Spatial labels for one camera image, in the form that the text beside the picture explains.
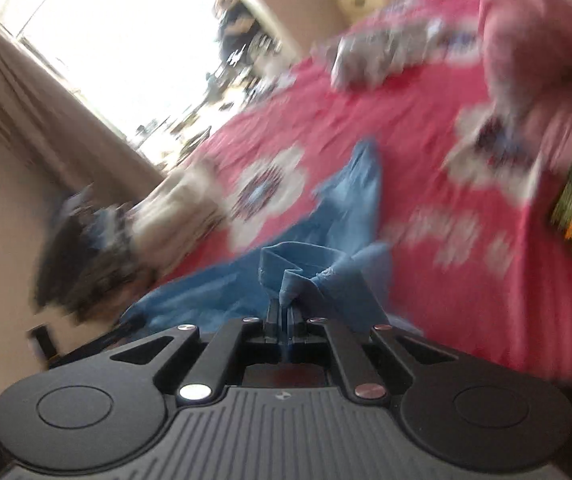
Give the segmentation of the light blue t-shirt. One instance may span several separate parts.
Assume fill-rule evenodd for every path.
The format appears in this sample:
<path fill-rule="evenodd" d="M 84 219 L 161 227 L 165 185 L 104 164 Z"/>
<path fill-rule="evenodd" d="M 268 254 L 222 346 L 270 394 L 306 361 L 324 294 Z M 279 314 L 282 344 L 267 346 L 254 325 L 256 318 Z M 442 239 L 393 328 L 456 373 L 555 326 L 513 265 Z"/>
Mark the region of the light blue t-shirt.
<path fill-rule="evenodd" d="M 279 314 L 298 307 L 358 333 L 376 324 L 417 333 L 390 304 L 391 248 L 377 238 L 381 187 L 379 151 L 366 139 L 318 185 L 317 205 L 306 217 L 234 260 L 152 290 L 121 322 L 140 322 L 135 338 L 181 324 L 214 333 L 234 318 L 263 318 L 275 302 Z"/>

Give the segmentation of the cluttered clothes pile on bicycle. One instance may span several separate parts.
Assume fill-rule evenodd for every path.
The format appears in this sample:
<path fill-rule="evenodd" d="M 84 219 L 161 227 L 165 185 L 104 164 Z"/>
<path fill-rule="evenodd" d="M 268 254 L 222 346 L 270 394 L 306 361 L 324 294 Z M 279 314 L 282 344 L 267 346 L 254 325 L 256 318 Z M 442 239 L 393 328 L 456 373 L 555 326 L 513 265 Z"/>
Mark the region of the cluttered clothes pile on bicycle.
<path fill-rule="evenodd" d="M 243 87 L 249 104 L 264 87 L 291 67 L 283 44 L 261 24 L 243 0 L 214 0 L 214 18 L 219 21 L 216 44 L 220 65 L 207 73 L 208 99 L 223 99 L 234 84 Z"/>

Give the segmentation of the pink floral bed blanket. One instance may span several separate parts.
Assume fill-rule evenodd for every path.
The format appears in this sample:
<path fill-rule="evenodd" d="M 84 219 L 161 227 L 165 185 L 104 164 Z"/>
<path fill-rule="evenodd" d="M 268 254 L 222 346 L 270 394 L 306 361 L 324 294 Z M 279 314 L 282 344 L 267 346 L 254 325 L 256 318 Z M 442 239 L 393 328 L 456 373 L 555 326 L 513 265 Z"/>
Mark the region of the pink floral bed blanket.
<path fill-rule="evenodd" d="M 467 148 L 487 111 L 475 41 L 479 0 L 411 0 L 368 20 L 460 25 L 454 47 L 374 90 L 337 92 L 300 63 L 288 89 L 200 148 L 219 165 L 233 215 L 164 280 L 153 304 L 194 321 L 190 292 L 257 268 L 261 246 L 311 218 L 322 183 L 359 142 L 375 145 L 375 235 L 390 249 L 383 306 L 428 338 L 546 379 L 572 382 L 572 252 L 546 219 L 560 184 Z"/>

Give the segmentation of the black dark garment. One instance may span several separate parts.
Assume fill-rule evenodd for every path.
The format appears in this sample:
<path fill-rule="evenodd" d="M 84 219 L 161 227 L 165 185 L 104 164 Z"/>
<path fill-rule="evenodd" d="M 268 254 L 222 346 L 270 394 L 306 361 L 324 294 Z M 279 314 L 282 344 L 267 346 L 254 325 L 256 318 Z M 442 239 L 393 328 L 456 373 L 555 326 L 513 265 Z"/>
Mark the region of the black dark garment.
<path fill-rule="evenodd" d="M 38 260 L 34 310 L 59 308 L 78 324 L 108 322 L 149 292 L 157 277 L 135 254 L 128 207 L 98 205 L 87 185 L 54 215 Z"/>

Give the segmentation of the beige crumpled garment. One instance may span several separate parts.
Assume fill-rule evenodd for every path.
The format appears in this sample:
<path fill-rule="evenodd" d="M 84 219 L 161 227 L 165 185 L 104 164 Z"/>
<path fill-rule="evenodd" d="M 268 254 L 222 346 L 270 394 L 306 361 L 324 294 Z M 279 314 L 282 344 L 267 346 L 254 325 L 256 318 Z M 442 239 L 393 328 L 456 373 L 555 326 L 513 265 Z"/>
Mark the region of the beige crumpled garment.
<path fill-rule="evenodd" d="M 174 269 L 226 216 L 213 160 L 175 168 L 127 214 L 130 247 L 145 268 Z"/>

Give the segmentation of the brown curtain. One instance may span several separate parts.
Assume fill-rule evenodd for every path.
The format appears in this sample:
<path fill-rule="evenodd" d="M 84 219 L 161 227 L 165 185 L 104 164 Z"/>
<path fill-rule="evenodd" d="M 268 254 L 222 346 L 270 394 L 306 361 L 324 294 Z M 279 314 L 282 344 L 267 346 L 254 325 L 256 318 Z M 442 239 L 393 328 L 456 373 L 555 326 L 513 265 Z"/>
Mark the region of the brown curtain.
<path fill-rule="evenodd" d="M 0 144 L 70 192 L 141 200 L 162 176 L 0 27 Z"/>

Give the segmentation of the grey white crumpled garment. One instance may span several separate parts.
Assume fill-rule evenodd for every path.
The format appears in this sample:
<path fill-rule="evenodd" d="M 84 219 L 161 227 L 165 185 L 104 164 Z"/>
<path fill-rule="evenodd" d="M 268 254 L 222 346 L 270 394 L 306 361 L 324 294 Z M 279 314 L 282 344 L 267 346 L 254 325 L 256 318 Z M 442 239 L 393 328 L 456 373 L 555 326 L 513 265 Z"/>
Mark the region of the grey white crumpled garment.
<path fill-rule="evenodd" d="M 473 32 L 441 18 L 351 32 L 328 50 L 330 84 L 338 91 L 375 89 L 391 75 L 451 53 L 462 53 L 475 42 Z"/>

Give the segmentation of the pink folded quilt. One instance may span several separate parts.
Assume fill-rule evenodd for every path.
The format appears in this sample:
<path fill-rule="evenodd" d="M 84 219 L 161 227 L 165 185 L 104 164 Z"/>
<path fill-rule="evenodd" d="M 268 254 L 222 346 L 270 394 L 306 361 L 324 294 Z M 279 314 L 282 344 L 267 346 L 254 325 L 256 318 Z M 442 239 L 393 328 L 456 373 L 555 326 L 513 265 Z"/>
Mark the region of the pink folded quilt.
<path fill-rule="evenodd" d="M 572 164 L 572 0 L 480 0 L 479 36 L 496 110 L 551 170 Z"/>

